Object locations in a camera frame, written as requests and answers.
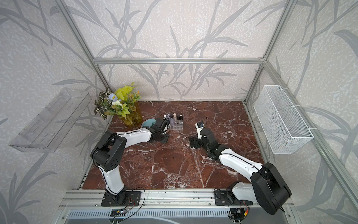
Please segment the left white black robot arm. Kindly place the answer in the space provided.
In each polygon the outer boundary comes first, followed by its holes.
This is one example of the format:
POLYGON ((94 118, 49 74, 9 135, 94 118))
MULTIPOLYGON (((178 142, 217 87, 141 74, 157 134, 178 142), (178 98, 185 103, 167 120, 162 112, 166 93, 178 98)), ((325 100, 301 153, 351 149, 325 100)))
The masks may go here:
POLYGON ((118 201, 125 195, 125 185, 118 168, 125 149, 144 142, 157 141, 165 144, 169 138, 169 127, 170 119, 161 118, 134 131, 105 132, 90 156, 100 169, 106 183, 106 191, 111 197, 118 201))

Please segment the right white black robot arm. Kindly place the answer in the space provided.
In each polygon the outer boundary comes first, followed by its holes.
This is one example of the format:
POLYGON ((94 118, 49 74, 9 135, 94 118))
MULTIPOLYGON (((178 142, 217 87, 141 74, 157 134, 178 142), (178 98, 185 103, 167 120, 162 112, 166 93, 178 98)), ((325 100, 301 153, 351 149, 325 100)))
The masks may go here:
POLYGON ((246 201, 258 203, 268 214, 274 215, 292 196, 275 165, 270 162, 254 162, 237 154, 231 148, 218 143, 209 128, 196 129, 197 137, 189 138, 190 147, 205 149, 212 160, 235 170, 250 181, 236 182, 227 188, 231 204, 237 205, 246 201))

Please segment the clear acrylic lipstick organizer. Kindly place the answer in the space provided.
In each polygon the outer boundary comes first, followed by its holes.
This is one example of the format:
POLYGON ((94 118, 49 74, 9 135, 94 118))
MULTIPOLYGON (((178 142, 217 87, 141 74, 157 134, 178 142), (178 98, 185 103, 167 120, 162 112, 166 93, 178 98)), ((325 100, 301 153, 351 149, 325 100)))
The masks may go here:
POLYGON ((184 123, 180 123, 180 122, 171 122, 170 121, 170 129, 171 130, 179 130, 179 131, 182 131, 183 130, 183 126, 184 126, 184 123))

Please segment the teal plastic dustpan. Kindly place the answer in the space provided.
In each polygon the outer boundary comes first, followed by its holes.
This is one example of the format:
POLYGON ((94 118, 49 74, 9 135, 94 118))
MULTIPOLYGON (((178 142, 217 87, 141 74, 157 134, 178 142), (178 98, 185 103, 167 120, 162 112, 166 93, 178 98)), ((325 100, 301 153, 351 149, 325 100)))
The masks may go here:
POLYGON ((146 121, 144 121, 142 123, 141 127, 151 127, 155 122, 156 122, 156 119, 154 119, 154 118, 147 119, 146 121))

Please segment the artificial plant in amber vase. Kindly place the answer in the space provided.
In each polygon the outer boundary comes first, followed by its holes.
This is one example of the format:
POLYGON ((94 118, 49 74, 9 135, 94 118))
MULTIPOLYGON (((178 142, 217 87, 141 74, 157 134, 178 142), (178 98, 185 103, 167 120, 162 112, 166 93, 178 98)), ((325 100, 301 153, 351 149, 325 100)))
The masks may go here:
POLYGON ((118 116, 128 127, 137 127, 143 117, 140 114, 138 100, 139 91, 134 91, 134 83, 111 92, 110 89, 100 92, 95 100, 94 113, 106 120, 109 116, 118 116))

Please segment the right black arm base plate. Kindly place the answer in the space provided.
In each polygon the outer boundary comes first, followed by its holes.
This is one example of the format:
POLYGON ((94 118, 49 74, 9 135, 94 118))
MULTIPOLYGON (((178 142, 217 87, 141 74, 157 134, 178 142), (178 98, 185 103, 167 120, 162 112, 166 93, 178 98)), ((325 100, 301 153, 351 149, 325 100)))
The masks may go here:
POLYGON ((240 203, 233 193, 233 187, 237 183, 239 183, 239 182, 236 181, 236 182, 232 183, 225 190, 215 188, 213 191, 214 198, 215 198, 215 205, 217 205, 217 206, 239 205, 240 203))

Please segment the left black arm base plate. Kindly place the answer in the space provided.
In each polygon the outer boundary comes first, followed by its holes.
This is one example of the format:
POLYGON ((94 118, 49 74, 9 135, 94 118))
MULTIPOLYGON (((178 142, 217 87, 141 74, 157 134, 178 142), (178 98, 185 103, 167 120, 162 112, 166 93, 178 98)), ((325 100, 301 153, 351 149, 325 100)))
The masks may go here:
POLYGON ((141 199, 141 191, 125 191, 122 190, 118 194, 114 195, 109 191, 105 191, 101 206, 113 207, 113 206, 130 206, 137 207, 141 199))

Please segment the aluminium frame crossbar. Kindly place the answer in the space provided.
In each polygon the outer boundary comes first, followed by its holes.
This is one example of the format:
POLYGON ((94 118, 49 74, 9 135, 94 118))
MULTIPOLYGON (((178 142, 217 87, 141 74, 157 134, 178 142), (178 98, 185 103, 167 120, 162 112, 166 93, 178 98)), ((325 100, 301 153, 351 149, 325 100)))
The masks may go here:
POLYGON ((262 58, 94 58, 95 64, 261 64, 262 58))

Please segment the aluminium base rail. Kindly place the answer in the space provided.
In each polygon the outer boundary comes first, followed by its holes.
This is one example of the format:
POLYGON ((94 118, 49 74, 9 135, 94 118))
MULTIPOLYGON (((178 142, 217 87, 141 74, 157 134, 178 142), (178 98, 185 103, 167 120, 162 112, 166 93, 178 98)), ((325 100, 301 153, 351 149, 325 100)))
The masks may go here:
MULTIPOLYGON (((213 208, 219 201, 214 189, 146 189, 139 205, 150 208, 213 208)), ((68 190, 59 209, 101 209, 104 190, 68 190)))

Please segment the clear acrylic wall shelf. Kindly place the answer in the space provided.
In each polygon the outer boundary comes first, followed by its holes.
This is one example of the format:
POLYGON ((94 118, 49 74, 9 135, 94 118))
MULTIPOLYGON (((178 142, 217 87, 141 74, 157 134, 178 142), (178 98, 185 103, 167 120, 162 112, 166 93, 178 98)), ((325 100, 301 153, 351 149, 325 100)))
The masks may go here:
POLYGON ((21 152, 55 152, 90 102, 88 92, 63 88, 9 145, 21 152))

